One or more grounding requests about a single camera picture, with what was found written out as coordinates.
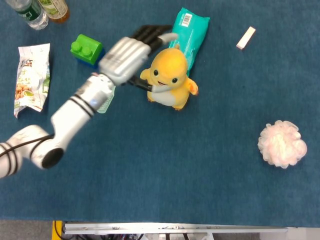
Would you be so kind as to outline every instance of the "toy building block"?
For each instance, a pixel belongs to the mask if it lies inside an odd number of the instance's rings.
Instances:
[[[80,34],[76,41],[71,44],[70,52],[78,60],[88,63],[92,66],[96,66],[98,62],[97,60],[103,57],[104,51],[101,42],[96,41],[86,35]]]

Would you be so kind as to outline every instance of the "blue table surface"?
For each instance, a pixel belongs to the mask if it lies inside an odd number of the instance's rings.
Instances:
[[[0,139],[51,115],[93,71],[70,53],[78,34],[109,49],[144,24],[173,24],[181,7],[211,17],[180,112],[117,87],[58,165],[28,160],[0,179],[0,218],[320,227],[320,2],[317,0],[68,0],[70,18],[35,31],[0,2]],[[249,26],[256,33],[236,44]],[[51,83],[41,113],[15,119],[19,46],[50,43]],[[149,67],[151,59],[144,68]],[[267,123],[300,128],[307,155],[281,169],[257,143]]]

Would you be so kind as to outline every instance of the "yellow plush toy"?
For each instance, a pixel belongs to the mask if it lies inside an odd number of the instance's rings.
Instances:
[[[187,59],[180,51],[179,45],[159,52],[151,67],[142,71],[140,78],[147,80],[151,85],[168,86],[169,90],[148,91],[148,100],[181,110],[188,100],[189,93],[198,95],[198,86],[187,76],[187,69]]]

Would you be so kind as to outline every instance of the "robotic hand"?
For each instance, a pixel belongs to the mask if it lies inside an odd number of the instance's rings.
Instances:
[[[147,91],[166,91],[167,86],[149,85],[134,74],[151,53],[178,37],[163,34],[170,29],[170,25],[145,25],[119,40],[99,62],[99,73],[93,73],[51,117],[54,134],[30,125],[0,143],[0,178],[15,174],[23,158],[40,169],[57,164],[74,135],[112,94],[114,85],[128,82]]]

